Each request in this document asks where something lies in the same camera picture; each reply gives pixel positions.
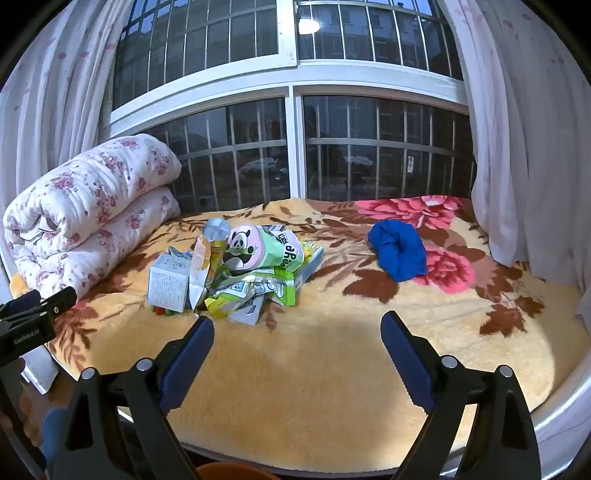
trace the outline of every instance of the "silver screw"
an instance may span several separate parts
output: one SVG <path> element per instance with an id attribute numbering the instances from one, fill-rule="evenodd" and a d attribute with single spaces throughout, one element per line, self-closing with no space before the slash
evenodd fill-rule
<path id="1" fill-rule="evenodd" d="M 150 360 L 149 358 L 142 358 L 136 365 L 135 367 L 140 371 L 140 372 L 145 372 L 146 370 L 150 370 L 150 368 L 152 368 L 153 362 L 152 360 Z"/>
<path id="2" fill-rule="evenodd" d="M 85 368 L 85 370 L 82 372 L 82 378 L 84 378 L 84 380 L 88 380 L 89 378 L 95 376 L 95 372 L 96 370 L 92 367 Z"/>
<path id="3" fill-rule="evenodd" d="M 457 367 L 457 360 L 452 357 L 451 355 L 446 355 L 441 359 L 441 362 L 444 366 L 448 368 L 456 368 Z"/>
<path id="4" fill-rule="evenodd" d="M 499 372 L 501 372 L 501 375 L 503 375 L 503 377 L 510 378 L 513 376 L 513 370 L 511 369 L 511 367 L 508 367 L 506 365 L 501 366 Z"/>

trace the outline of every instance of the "white floral comforter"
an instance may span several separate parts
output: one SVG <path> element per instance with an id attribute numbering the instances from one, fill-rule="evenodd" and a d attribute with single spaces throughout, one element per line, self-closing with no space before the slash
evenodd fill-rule
<path id="1" fill-rule="evenodd" d="M 42 298 L 72 286 L 80 300 L 148 235 L 179 214 L 178 203 L 170 190 L 158 187 L 133 201 L 68 252 L 44 259 L 33 255 L 23 244 L 9 247 L 27 285 L 38 290 Z"/>
<path id="2" fill-rule="evenodd" d="M 24 246 L 41 259 L 68 252 L 180 172 L 174 153 L 150 135 L 98 145 L 42 176 L 8 206 L 8 246 Z"/>

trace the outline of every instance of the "window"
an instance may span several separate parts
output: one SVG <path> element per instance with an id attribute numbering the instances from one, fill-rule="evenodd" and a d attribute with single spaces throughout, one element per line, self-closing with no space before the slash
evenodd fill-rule
<path id="1" fill-rule="evenodd" d="M 304 125 L 308 198 L 470 195 L 465 115 L 390 99 L 306 96 Z"/>
<path id="2" fill-rule="evenodd" d="M 278 53 L 275 0 L 135 0 L 119 41 L 113 107 L 183 76 Z"/>
<path id="3" fill-rule="evenodd" d="M 283 98 L 195 113 L 144 133 L 166 143 L 183 165 L 172 185 L 183 213 L 290 196 Z"/>
<path id="4" fill-rule="evenodd" d="M 462 80 L 453 34 L 434 0 L 300 1 L 299 19 L 319 30 L 298 34 L 300 60 L 379 61 Z"/>

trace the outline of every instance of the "mattress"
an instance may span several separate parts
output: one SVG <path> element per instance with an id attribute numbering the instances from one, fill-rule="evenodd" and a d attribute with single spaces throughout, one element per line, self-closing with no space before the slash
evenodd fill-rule
<path id="1" fill-rule="evenodd" d="M 397 467 L 424 420 L 379 335 L 396 310 L 409 330 L 469 368 L 510 365 L 530 410 L 569 377 L 589 350 L 575 316 L 576 288 L 533 278 L 527 263 L 492 260 L 470 202 L 444 196 L 367 202 L 290 199 L 168 222 L 71 311 L 47 346 L 75 378 L 130 368 L 182 337 L 191 313 L 157 317 L 145 294 L 150 264 L 169 245 L 185 251 L 208 218 L 232 226 L 284 223 L 323 246 L 324 262 L 295 307 L 265 305 L 256 326 L 215 320 L 213 349 L 182 408 L 168 420 L 187 446 L 294 472 L 384 472 Z M 393 282 L 366 236 L 381 219 L 417 228 L 428 273 Z M 13 295 L 22 280 L 13 278 Z M 466 444 L 466 410 L 455 449 Z"/>

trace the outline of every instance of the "fleece blanket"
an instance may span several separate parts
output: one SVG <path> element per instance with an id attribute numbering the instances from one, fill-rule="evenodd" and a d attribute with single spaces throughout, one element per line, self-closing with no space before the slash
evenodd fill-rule
<path id="1" fill-rule="evenodd" d="M 150 135 L 109 140 L 19 194 L 4 213 L 6 241 L 40 258 L 70 251 L 137 197 L 171 183 L 180 172 L 174 153 Z"/>
<path id="2" fill-rule="evenodd" d="M 174 245 L 191 247 L 210 213 L 156 230 L 75 308 L 48 344 L 72 374 L 130 368 L 182 337 L 190 313 L 158 317 L 145 303 L 148 270 Z M 380 340 L 394 309 L 415 335 L 469 368 L 513 367 L 530 409 L 540 405 L 589 348 L 574 319 L 580 293 L 537 280 L 528 264 L 492 260 L 469 202 L 419 197 L 376 202 L 284 200 L 223 214 L 232 226 L 286 223 L 326 248 L 295 307 L 268 302 L 255 326 L 215 320 L 213 349 L 183 406 L 168 419 L 179 439 L 240 459 L 317 472 L 396 467 L 425 420 Z M 428 273 L 396 283 L 376 263 L 367 233 L 379 219 L 413 224 Z M 22 279 L 12 282 L 22 292 Z M 466 410 L 455 447 L 465 445 Z"/>
<path id="3" fill-rule="evenodd" d="M 29 288 L 46 299 L 74 287 L 80 300 L 163 222 L 178 216 L 180 208 L 166 187 L 143 194 L 119 215 L 104 224 L 88 239 L 70 251 L 49 256 L 33 256 L 23 245 L 11 250 L 18 271 Z"/>

